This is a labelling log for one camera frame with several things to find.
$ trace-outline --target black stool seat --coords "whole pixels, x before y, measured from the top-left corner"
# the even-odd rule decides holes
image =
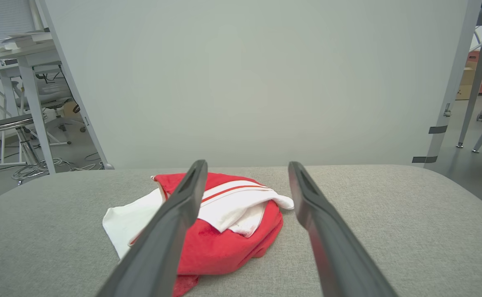
[[[5,118],[0,120],[0,131],[26,126],[28,124],[32,124],[33,122],[34,120],[32,119],[31,114]]]

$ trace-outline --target white desk leg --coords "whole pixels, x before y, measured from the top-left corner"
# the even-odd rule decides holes
[[[17,109],[17,104],[15,103],[15,96],[13,94],[12,80],[9,78],[4,71],[0,71],[1,83],[3,85],[3,90],[5,92],[5,97],[7,100],[6,109],[13,117],[19,115],[19,110]]]
[[[23,79],[24,96],[26,97],[30,111],[32,111],[35,131],[38,134],[39,143],[41,143],[41,150],[43,150],[43,156],[47,162],[48,172],[54,174],[56,173],[56,168],[54,168],[54,159],[52,159],[50,145],[48,144],[47,129],[45,128],[45,121],[43,120],[43,112],[41,111],[41,103],[39,102],[38,87],[35,83],[34,71],[32,67],[28,65],[25,56],[19,56],[17,62],[19,64],[21,78]]]

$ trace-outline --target floor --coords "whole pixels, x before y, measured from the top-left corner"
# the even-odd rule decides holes
[[[471,152],[473,145],[481,135],[482,122],[472,120],[470,122],[467,136],[464,140],[464,148],[457,148],[461,126],[463,124],[464,114],[467,109],[468,101],[456,101],[452,107],[452,117],[450,119],[441,152],[436,163],[427,164],[427,168],[442,175],[463,186],[482,200],[482,147],[479,154]],[[482,109],[482,96],[477,99],[475,119],[477,113]],[[94,145],[90,139],[88,132],[81,133],[78,125],[67,126],[67,133],[63,133],[57,128],[50,130],[58,139],[69,139],[73,143],[71,145],[52,146],[52,154],[54,157],[60,157],[69,162],[73,162],[75,167],[84,167],[98,161],[89,161],[97,158],[91,156],[85,160],[84,158],[96,152]],[[17,152],[16,148],[7,148],[6,155]],[[42,156],[41,149],[36,152]],[[7,158],[6,162],[16,162],[18,156]],[[64,171],[65,168],[58,168],[58,171]],[[0,171],[0,194],[7,192],[17,186],[17,183],[11,179],[14,169]]]

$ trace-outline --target stool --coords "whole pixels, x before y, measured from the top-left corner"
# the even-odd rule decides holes
[[[18,171],[15,171],[15,173],[12,175],[12,178],[18,181],[18,185],[21,185],[23,180],[26,180],[30,177],[36,177],[37,175],[48,173],[48,168],[45,160],[39,160],[37,154],[32,148],[32,145],[30,145],[30,140],[26,139],[26,135],[24,135],[24,126],[32,124],[33,122],[34,121],[32,120],[32,115],[30,114],[0,120],[0,132],[15,128],[15,131],[17,132],[17,135],[19,137],[19,143],[23,148],[24,154],[26,155],[26,163],[28,165],[22,167]],[[69,167],[69,171],[72,170],[71,165],[68,162],[62,160],[61,158],[54,158],[53,161],[54,166],[67,164]]]

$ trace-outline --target gray fabric tabletop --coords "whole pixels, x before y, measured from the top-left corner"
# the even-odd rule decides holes
[[[402,297],[482,297],[482,201],[435,172],[398,165],[307,167]],[[156,188],[168,170],[58,173],[0,196],[0,297],[96,295],[118,263],[108,207]],[[290,195],[286,167],[211,168]],[[187,296],[321,296],[307,232],[292,211],[262,258],[203,276]]]

